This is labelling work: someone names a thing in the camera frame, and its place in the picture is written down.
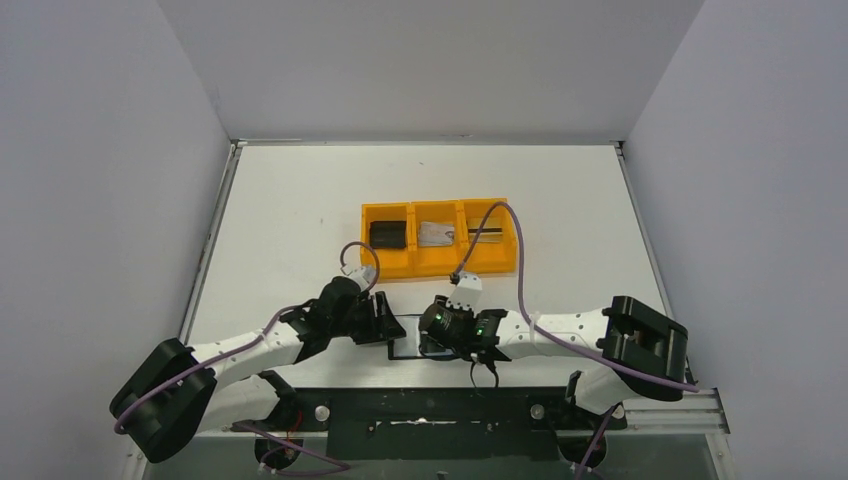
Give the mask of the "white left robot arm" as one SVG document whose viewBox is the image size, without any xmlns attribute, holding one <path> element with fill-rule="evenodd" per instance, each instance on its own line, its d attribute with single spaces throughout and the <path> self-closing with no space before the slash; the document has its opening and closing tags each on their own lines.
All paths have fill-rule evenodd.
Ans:
<svg viewBox="0 0 848 480">
<path fill-rule="evenodd" d="M 370 345 L 405 335 L 384 292 L 336 276 L 318 297 L 280 309 L 258 330 L 195 346 L 160 342 L 111 400 L 114 431 L 158 463 L 199 432 L 247 419 L 248 410 L 281 427 L 295 416 L 296 400 L 275 368 L 302 363 L 336 338 Z"/>
</svg>

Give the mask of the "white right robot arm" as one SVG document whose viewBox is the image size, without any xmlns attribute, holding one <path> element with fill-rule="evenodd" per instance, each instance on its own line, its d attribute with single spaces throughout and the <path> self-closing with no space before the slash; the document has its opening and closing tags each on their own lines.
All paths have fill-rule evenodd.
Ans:
<svg viewBox="0 0 848 480">
<path fill-rule="evenodd" d="M 625 400 L 676 402 L 698 390 L 686 379 L 687 329 L 630 296 L 573 314 L 468 313 L 435 302 L 419 317 L 418 330 L 459 358 L 487 368 L 529 357 L 595 362 L 595 368 L 570 375 L 562 400 L 564 417 L 578 427 Z"/>
</svg>

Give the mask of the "black leather card holder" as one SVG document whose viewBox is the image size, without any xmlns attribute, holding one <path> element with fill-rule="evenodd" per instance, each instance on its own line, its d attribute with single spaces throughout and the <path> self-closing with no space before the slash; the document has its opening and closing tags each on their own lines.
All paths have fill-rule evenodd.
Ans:
<svg viewBox="0 0 848 480">
<path fill-rule="evenodd" d="M 389 341 L 387 354 L 388 359 L 393 361 L 452 361 L 458 359 L 453 350 L 445 348 L 421 334 Z"/>
</svg>

